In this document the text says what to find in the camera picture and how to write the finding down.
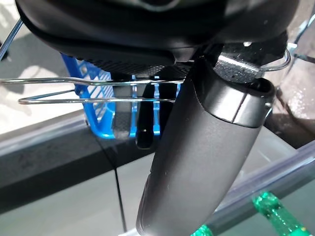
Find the robot left hand black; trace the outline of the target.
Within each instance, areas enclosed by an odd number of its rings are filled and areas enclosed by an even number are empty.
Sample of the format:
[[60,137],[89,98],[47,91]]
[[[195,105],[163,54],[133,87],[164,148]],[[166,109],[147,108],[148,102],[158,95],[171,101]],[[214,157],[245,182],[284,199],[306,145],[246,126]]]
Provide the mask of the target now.
[[60,53],[139,80],[183,79],[141,198],[142,236],[188,236],[215,211],[269,112],[296,0],[18,0]]

